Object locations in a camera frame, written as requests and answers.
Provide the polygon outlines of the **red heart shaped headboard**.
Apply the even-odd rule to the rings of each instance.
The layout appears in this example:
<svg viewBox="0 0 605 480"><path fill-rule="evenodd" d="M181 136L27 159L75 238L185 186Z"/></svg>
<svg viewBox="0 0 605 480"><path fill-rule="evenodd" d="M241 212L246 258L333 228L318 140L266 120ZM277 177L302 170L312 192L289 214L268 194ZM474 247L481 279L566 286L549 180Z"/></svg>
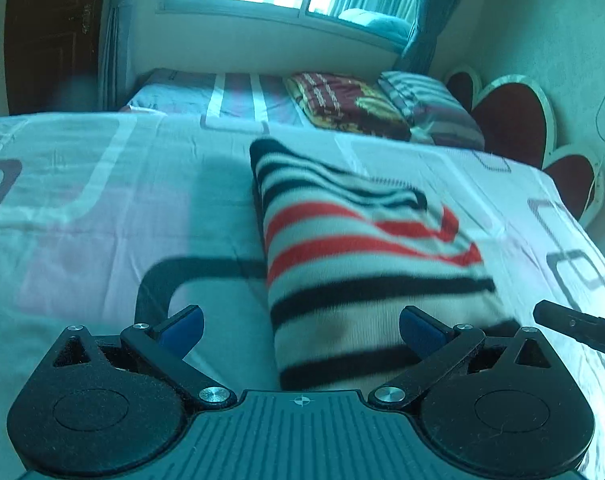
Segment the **red heart shaped headboard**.
<svg viewBox="0 0 605 480"><path fill-rule="evenodd" d="M604 203L602 162L587 145L557 144L557 118L540 84L519 74L483 84L462 65L450 70L445 85L481 128L488 153L543 171L580 225L591 225Z"/></svg>

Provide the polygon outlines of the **teal curtain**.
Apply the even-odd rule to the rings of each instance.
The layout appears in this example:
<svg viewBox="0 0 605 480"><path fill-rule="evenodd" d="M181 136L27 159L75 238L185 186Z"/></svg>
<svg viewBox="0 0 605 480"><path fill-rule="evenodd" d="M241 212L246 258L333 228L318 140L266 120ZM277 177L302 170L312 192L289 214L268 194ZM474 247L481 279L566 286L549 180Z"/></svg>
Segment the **teal curtain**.
<svg viewBox="0 0 605 480"><path fill-rule="evenodd" d="M115 110L128 90L134 0L108 0L107 3L98 59L98 102L102 110Z"/></svg>
<svg viewBox="0 0 605 480"><path fill-rule="evenodd" d="M394 70L426 75L435 55L437 40L462 0L417 0L415 18L406 47Z"/></svg>

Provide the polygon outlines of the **teal curtain left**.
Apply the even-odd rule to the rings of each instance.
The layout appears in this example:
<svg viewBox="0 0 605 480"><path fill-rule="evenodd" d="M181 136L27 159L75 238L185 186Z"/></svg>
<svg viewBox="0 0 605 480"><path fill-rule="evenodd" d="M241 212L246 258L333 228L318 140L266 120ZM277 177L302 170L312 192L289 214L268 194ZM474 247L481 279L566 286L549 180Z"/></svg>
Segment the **teal curtain left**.
<svg viewBox="0 0 605 480"><path fill-rule="evenodd" d="M115 110L128 90L134 0L108 0L107 3L98 59L98 102L102 110Z"/></svg>

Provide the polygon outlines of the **striped grey pillow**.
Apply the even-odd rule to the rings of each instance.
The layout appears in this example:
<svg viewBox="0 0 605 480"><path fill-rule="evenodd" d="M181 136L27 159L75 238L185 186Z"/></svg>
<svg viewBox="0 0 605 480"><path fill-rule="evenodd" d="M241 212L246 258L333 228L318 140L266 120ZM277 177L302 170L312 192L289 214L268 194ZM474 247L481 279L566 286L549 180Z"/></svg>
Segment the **striped grey pillow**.
<svg viewBox="0 0 605 480"><path fill-rule="evenodd" d="M388 70L377 83L409 124L412 142L485 150L481 128L439 80Z"/></svg>

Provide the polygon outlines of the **red yellow folded blanket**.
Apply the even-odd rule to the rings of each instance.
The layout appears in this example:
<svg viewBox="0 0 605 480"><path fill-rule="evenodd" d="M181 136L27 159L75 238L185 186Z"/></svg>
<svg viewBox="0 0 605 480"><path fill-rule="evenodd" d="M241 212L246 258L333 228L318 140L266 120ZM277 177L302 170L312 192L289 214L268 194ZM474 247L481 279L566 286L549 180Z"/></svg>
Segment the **red yellow folded blanket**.
<svg viewBox="0 0 605 480"><path fill-rule="evenodd" d="M297 73L286 88L309 122L320 129L409 141L409 124L382 90L366 81L329 73Z"/></svg>

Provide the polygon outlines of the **striped bed sheet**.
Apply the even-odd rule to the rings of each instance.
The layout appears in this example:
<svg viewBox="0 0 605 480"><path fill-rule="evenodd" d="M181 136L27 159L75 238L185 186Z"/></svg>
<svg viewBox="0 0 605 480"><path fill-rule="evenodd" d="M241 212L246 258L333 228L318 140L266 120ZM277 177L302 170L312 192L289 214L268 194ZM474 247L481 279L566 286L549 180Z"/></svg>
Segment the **striped bed sheet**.
<svg viewBox="0 0 605 480"><path fill-rule="evenodd" d="M134 110L240 118L309 127L280 76L188 73L158 68L127 102Z"/></svg>

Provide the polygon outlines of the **white patterned bed quilt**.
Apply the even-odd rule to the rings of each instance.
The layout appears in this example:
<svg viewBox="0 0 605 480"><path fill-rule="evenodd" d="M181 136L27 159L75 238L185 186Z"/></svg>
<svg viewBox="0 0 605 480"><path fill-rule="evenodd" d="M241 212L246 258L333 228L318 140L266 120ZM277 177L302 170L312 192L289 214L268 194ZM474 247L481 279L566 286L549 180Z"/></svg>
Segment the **white patterned bed quilt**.
<svg viewBox="0 0 605 480"><path fill-rule="evenodd" d="M249 150L260 139L447 203L510 337L407 408L285 390ZM552 179L459 148L205 116L0 117L0 479L605 479L605 354L534 320L605 318L605 259ZM196 304L193 408L120 341Z"/></svg>

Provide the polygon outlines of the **red black striped knit sweater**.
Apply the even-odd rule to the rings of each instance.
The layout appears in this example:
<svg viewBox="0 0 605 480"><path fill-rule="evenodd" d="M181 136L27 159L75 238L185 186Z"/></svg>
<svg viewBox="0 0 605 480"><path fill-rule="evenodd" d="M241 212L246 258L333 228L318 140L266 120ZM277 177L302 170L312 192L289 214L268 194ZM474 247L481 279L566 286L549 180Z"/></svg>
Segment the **red black striped knit sweater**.
<svg viewBox="0 0 605 480"><path fill-rule="evenodd" d="M249 154L283 389L370 391L417 364L417 344L400 335L408 306L493 337L519 330L477 244L440 198L273 139Z"/></svg>

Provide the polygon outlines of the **teal cloth on sill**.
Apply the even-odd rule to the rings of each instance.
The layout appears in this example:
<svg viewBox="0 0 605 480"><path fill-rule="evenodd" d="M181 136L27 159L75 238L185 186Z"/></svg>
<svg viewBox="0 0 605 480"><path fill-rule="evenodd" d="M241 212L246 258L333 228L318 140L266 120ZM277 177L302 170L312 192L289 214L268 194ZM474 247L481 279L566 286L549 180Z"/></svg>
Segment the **teal cloth on sill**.
<svg viewBox="0 0 605 480"><path fill-rule="evenodd" d="M363 9L347 9L339 19L362 27L371 34L406 44L411 34L411 25L402 18Z"/></svg>

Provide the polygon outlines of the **dark wooden door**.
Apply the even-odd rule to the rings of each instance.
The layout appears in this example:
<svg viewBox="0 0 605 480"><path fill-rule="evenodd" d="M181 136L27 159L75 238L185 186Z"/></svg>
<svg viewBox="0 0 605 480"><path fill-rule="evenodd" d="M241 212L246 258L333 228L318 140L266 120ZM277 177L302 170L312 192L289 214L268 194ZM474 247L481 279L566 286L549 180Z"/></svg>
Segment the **dark wooden door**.
<svg viewBox="0 0 605 480"><path fill-rule="evenodd" d="M103 0L6 0L8 112L93 112Z"/></svg>

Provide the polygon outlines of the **teal curtain right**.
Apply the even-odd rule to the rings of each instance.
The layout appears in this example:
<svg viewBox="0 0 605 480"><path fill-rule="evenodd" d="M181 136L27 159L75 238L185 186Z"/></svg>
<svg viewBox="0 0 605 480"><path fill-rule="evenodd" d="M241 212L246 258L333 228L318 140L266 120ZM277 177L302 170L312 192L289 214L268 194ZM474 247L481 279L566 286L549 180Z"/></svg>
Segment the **teal curtain right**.
<svg viewBox="0 0 605 480"><path fill-rule="evenodd" d="M394 70L426 75L435 55L437 40L462 0L417 0L415 18L406 47Z"/></svg>

